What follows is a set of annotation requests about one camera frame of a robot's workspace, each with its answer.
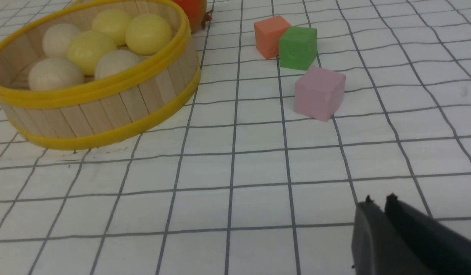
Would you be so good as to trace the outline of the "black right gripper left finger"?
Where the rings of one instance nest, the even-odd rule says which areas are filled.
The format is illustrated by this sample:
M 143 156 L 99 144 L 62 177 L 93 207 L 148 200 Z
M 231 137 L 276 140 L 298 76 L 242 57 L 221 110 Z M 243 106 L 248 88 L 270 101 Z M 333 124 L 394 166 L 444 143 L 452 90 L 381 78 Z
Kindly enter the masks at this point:
M 433 275 L 370 196 L 356 205 L 351 242 L 356 275 Z

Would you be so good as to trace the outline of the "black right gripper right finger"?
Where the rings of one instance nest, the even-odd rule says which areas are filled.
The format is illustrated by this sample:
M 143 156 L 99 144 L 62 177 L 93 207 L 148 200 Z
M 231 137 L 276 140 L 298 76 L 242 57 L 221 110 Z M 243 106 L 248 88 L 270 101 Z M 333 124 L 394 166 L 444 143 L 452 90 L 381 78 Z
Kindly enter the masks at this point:
M 387 196 L 384 213 L 406 245 L 437 275 L 471 275 L 471 240 L 402 202 Z

